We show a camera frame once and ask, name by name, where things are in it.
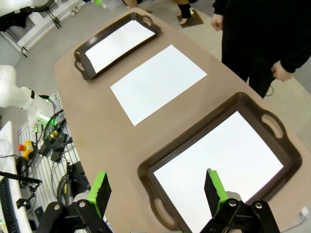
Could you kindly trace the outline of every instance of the white paper sheet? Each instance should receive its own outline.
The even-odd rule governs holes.
[[[170,45],[112,85],[111,90],[137,125],[206,75]]]
[[[226,191],[238,193],[245,202],[283,165],[240,113],[235,112],[155,171],[156,178],[192,233],[199,233],[211,219],[204,192],[208,168],[217,170]]]
[[[86,56],[97,73],[154,34],[136,20],[132,20],[91,47],[86,51]]]

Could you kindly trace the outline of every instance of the floor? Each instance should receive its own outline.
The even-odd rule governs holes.
[[[213,0],[199,0],[192,4],[197,10],[204,24],[182,29],[178,25],[175,13],[178,7],[167,0],[145,0],[140,6],[153,12],[153,15],[167,22],[194,42],[199,44],[217,59],[221,58],[222,33],[216,32],[210,25]],[[62,28],[53,28],[45,37],[35,44],[27,53],[28,58],[22,58],[17,64],[17,86],[26,86],[37,94],[50,95],[57,92],[54,79],[54,64],[68,50],[82,44],[94,32],[99,31],[109,24],[117,15],[126,11],[121,4],[115,9],[102,8],[94,4],[86,4],[74,17],[69,17],[62,22]],[[265,97],[285,125],[297,134],[306,148],[311,151],[311,61],[304,65],[295,78],[287,82],[274,81],[273,95]],[[13,122],[15,144],[17,144],[17,131],[27,120],[26,114],[15,107],[0,108],[2,123]],[[310,232],[311,221],[308,220],[287,233]]]

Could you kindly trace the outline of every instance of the tan tabletop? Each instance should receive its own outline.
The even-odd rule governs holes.
[[[106,216],[114,232],[167,232],[151,210],[137,175],[139,164],[236,92],[245,92],[261,107],[270,109],[231,70],[180,32],[141,9],[129,12],[149,15],[162,33],[90,82],[74,67],[74,50],[71,50],[57,61],[55,77],[88,180],[93,183],[98,171],[108,172],[112,193]],[[208,75],[133,126],[110,87],[170,44]],[[303,164],[269,202],[281,230],[311,202],[311,156],[294,134],[288,131],[288,136],[300,151]]]

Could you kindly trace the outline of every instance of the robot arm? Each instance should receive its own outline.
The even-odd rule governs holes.
[[[46,123],[54,114],[54,105],[42,99],[33,90],[16,86],[16,71],[13,66],[0,65],[0,107],[16,106],[28,114],[29,126]]]
[[[16,86],[16,71],[13,66],[0,66],[0,107],[16,106],[24,109],[31,90]]]

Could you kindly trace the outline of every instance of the plastic tray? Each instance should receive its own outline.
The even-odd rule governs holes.
[[[260,135],[284,166],[276,176],[247,202],[248,204],[254,200],[269,201],[300,168],[302,164],[300,153],[287,137],[286,130],[280,120],[273,113],[259,107],[245,93],[237,93],[138,167],[138,176],[149,195],[153,213],[171,231],[182,230],[182,232],[186,233],[191,232],[156,179],[154,172],[186,150],[188,147],[185,144],[194,144],[236,111]],[[262,121],[263,115],[271,117],[275,124],[278,124],[282,137],[276,137],[272,128]],[[174,219],[174,224],[169,223],[163,217],[163,214],[158,211],[155,203],[156,199],[162,201],[164,209]]]
[[[107,36],[111,35],[114,31],[125,25],[131,20],[136,20],[139,22],[142,26],[149,29],[150,31],[154,32],[155,34],[149,37],[148,39],[142,41],[140,44],[136,45],[135,47],[131,48],[129,51],[118,57],[116,60],[114,60],[111,64],[104,67],[101,71],[98,73],[95,72],[90,60],[86,56],[86,52],[93,46],[95,46],[97,43],[105,39]],[[149,16],[141,16],[137,13],[130,13],[123,18],[119,19],[118,21],[114,22],[113,24],[109,25],[99,33],[97,33],[94,37],[89,39],[87,42],[85,42],[83,45],[81,45],[79,48],[77,48],[74,52],[75,57],[75,67],[81,72],[83,78],[85,80],[90,80],[98,77],[100,74],[102,74],[104,71],[109,69],[111,66],[113,66],[115,63],[120,61],[122,58],[133,52],[134,50],[138,49],[148,41],[155,38],[161,31],[161,28],[157,25],[155,25],[152,21],[152,19]]]

